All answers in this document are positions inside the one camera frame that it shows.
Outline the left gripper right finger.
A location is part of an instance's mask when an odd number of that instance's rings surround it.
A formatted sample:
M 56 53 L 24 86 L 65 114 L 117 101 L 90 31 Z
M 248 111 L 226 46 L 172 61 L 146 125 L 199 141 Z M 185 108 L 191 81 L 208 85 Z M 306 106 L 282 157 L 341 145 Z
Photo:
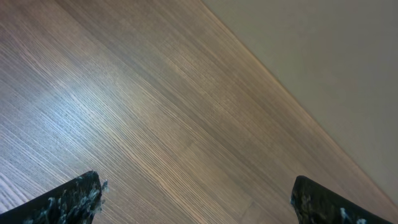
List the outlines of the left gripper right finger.
M 390 224 L 303 175 L 296 177 L 290 204 L 300 224 Z

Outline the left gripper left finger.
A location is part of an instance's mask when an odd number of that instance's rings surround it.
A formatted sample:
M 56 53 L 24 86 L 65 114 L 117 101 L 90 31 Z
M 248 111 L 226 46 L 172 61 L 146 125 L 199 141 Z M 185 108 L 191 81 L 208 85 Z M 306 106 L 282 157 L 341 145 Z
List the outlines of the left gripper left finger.
M 1 223 L 92 224 L 102 211 L 108 181 L 88 171 L 41 196 L 1 214 Z

